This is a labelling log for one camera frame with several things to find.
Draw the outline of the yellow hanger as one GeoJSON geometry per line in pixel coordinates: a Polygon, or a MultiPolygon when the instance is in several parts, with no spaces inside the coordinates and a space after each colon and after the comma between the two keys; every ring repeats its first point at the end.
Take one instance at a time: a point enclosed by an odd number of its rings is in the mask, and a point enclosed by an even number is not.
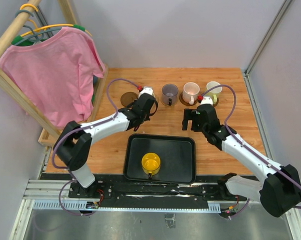
{"type": "Polygon", "coordinates": [[[75,11],[73,9],[74,3],[72,0],[58,0],[58,4],[60,6],[60,9],[62,11],[62,14],[66,20],[66,23],[57,23],[57,24],[51,24],[51,25],[45,25],[42,27],[37,27],[33,29],[33,31],[37,34],[41,31],[46,31],[52,28],[57,27],[76,27],[79,26],[79,21],[77,20],[75,11]]]}

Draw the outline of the pink t-shirt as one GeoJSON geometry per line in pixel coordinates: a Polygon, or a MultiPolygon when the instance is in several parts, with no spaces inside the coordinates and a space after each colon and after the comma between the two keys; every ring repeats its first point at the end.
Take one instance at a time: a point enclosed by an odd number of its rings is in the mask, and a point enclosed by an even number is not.
{"type": "Polygon", "coordinates": [[[30,46],[11,45],[0,69],[57,128],[87,120],[93,111],[93,78],[105,64],[84,31],[62,27],[53,37],[30,46]]]}

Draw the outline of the black serving tray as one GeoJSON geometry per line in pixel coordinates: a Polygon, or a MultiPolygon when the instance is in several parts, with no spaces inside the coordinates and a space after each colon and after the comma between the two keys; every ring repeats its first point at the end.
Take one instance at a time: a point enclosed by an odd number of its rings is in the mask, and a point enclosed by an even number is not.
{"type": "Polygon", "coordinates": [[[196,180],[196,145],[190,137],[132,134],[128,138],[123,175],[128,180],[192,184],[196,180]],[[159,156],[159,172],[149,177],[142,168],[142,157],[159,156]]]}

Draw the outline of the yellow mug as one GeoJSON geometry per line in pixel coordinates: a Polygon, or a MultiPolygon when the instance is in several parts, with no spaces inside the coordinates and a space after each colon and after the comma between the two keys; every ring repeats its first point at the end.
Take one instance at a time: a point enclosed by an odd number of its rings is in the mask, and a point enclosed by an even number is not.
{"type": "Polygon", "coordinates": [[[161,159],[156,153],[148,152],[142,157],[141,165],[144,173],[151,180],[160,171],[161,159]]]}

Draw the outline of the green hanger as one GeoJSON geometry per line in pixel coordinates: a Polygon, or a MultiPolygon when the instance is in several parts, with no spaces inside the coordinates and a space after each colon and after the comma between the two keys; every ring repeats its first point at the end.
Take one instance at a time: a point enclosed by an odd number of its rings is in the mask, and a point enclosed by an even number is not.
{"type": "Polygon", "coordinates": [[[34,36],[30,35],[28,37],[23,37],[21,35],[18,35],[12,40],[11,45],[18,46],[18,45],[21,45],[23,42],[31,42],[31,43],[43,42],[44,41],[44,35],[46,33],[59,31],[59,30],[62,29],[62,27],[68,27],[68,25],[54,26],[53,28],[49,28],[49,29],[45,28],[44,30],[41,30],[40,32],[37,32],[34,36]]]}

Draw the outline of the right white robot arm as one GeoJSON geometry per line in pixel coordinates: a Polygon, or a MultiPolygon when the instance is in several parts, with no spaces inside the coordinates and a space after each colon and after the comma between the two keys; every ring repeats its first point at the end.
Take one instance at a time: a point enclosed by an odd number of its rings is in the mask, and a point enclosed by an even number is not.
{"type": "Polygon", "coordinates": [[[233,156],[247,167],[256,180],[235,173],[225,175],[217,187],[217,195],[229,200],[234,195],[261,203],[272,216],[280,217],[301,203],[301,182],[295,167],[283,166],[250,146],[226,123],[221,124],[215,108],[201,104],[196,109],[183,111],[182,130],[191,122],[193,132],[201,132],[219,150],[233,156]]]}

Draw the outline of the woven coaster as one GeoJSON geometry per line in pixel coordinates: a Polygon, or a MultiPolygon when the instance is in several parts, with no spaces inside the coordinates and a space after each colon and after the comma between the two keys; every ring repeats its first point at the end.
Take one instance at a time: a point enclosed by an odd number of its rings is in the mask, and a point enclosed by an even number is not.
{"type": "Polygon", "coordinates": [[[159,101],[160,101],[159,96],[157,94],[155,94],[155,93],[153,93],[152,95],[155,98],[155,103],[158,105],[159,101]]]}
{"type": "Polygon", "coordinates": [[[173,107],[177,104],[177,101],[173,100],[172,98],[167,98],[167,99],[161,99],[161,103],[166,107],[173,107]]]}

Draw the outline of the pale green mug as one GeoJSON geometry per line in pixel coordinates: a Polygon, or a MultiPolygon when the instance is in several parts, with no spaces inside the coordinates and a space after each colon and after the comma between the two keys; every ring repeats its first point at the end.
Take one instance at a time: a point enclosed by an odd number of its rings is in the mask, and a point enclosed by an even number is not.
{"type": "Polygon", "coordinates": [[[207,93],[205,95],[211,97],[213,101],[214,101],[214,96],[216,96],[216,97],[219,98],[219,95],[220,95],[220,93],[223,90],[222,87],[216,87],[216,86],[219,86],[219,85],[220,85],[220,83],[216,82],[216,81],[210,81],[210,82],[208,82],[206,84],[206,91],[207,91],[207,93]]]}

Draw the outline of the purple mug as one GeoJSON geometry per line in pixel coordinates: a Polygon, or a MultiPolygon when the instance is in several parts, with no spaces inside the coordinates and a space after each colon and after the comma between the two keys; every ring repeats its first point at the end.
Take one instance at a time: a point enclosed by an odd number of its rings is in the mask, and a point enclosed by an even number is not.
{"type": "Polygon", "coordinates": [[[165,106],[172,107],[178,101],[179,89],[174,84],[166,84],[162,87],[161,101],[165,106]]]}

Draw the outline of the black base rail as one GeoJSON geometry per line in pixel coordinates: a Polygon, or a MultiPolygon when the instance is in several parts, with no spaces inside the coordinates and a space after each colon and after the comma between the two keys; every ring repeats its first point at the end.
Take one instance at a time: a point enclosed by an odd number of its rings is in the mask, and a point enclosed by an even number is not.
{"type": "Polygon", "coordinates": [[[62,209],[75,215],[96,211],[163,213],[232,213],[247,199],[260,202],[263,185],[252,175],[198,175],[193,183],[129,180],[122,174],[96,174],[83,188],[67,174],[45,173],[30,180],[28,191],[46,199],[41,208],[62,209]]]}

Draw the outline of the grey-blue hanger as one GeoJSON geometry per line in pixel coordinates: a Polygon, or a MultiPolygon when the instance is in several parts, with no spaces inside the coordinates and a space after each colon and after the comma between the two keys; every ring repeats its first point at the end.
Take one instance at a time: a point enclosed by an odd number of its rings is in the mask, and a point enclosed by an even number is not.
{"type": "MultiPolygon", "coordinates": [[[[26,10],[26,9],[19,9],[16,14],[15,14],[15,17],[19,16],[20,14],[22,13],[26,13],[28,14],[29,16],[33,17],[34,14],[32,12],[30,12],[29,10],[26,10]]],[[[37,20],[39,21],[39,23],[47,23],[46,20],[44,19],[44,15],[42,14],[41,11],[36,11],[35,10],[35,15],[37,17],[37,20]]],[[[26,20],[26,23],[22,26],[22,28],[24,29],[28,29],[30,31],[30,33],[26,34],[26,32],[24,33],[24,37],[26,35],[30,35],[30,39],[33,38],[33,40],[30,40],[31,42],[34,42],[34,43],[40,43],[45,36],[47,36],[47,38],[51,38],[53,36],[53,32],[56,32],[56,31],[59,31],[61,28],[59,27],[44,27],[43,29],[37,29],[38,28],[38,25],[37,25],[37,22],[34,21],[33,19],[31,18],[28,18],[26,20]]]]}

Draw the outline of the aluminium frame post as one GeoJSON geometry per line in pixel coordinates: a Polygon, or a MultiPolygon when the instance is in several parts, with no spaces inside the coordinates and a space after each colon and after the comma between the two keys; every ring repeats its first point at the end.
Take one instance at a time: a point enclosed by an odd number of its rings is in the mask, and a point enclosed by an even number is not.
{"type": "Polygon", "coordinates": [[[280,6],[278,12],[276,13],[273,21],[271,22],[269,28],[267,29],[261,43],[257,47],[254,55],[252,56],[248,66],[242,70],[243,76],[247,78],[249,74],[254,69],[257,61],[259,60],[260,56],[262,55],[263,51],[267,47],[268,43],[270,42],[272,36],[274,35],[275,31],[279,27],[281,21],[285,17],[286,13],[288,12],[289,8],[293,4],[294,0],[284,0],[282,5],[280,6]]]}

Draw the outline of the pink mug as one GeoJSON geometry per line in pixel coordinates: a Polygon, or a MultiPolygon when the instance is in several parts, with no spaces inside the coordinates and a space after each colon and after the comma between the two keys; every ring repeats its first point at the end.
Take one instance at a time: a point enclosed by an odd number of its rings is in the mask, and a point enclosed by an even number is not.
{"type": "Polygon", "coordinates": [[[200,87],[195,82],[187,82],[183,86],[182,99],[189,105],[193,105],[200,93],[200,87]]]}

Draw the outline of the wooden clothes rack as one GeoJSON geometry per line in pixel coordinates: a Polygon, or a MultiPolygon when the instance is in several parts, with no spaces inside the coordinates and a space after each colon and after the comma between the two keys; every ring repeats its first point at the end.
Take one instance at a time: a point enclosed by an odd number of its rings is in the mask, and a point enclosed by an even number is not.
{"type": "MultiPolygon", "coordinates": [[[[25,10],[33,13],[35,11],[34,7],[38,8],[41,0],[29,0],[25,6],[25,10]]],[[[76,17],[75,5],[72,0],[58,0],[60,9],[63,13],[63,16],[67,24],[79,24],[79,20],[76,17]]],[[[0,57],[3,55],[5,50],[10,46],[10,43],[13,41],[14,37],[22,29],[28,20],[30,14],[28,12],[19,13],[5,30],[5,32],[0,37],[0,57]]],[[[91,116],[88,118],[88,122],[95,120],[97,112],[100,108],[101,99],[103,96],[103,91],[105,88],[105,82],[109,72],[108,66],[105,64],[105,70],[103,78],[100,78],[96,87],[94,87],[94,102],[93,102],[93,111],[91,116]]],[[[48,119],[43,115],[43,113],[29,100],[29,98],[18,88],[18,86],[0,69],[0,87],[4,90],[9,96],[11,96],[20,107],[25,110],[31,117],[33,117],[40,125],[43,127],[43,130],[40,134],[38,142],[46,147],[52,147],[55,144],[55,141],[60,135],[60,131],[48,121],[48,119]]]]}

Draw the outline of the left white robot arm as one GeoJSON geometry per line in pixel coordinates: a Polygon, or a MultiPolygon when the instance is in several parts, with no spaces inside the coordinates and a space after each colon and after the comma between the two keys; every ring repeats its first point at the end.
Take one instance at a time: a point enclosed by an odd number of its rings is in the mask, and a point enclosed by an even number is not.
{"type": "Polygon", "coordinates": [[[91,146],[113,134],[138,130],[154,115],[151,113],[153,106],[158,106],[156,98],[149,93],[142,93],[128,107],[119,109],[109,117],[83,124],[71,121],[66,125],[53,147],[53,155],[57,155],[66,165],[85,197],[92,198],[98,191],[96,178],[87,164],[91,146]]]}

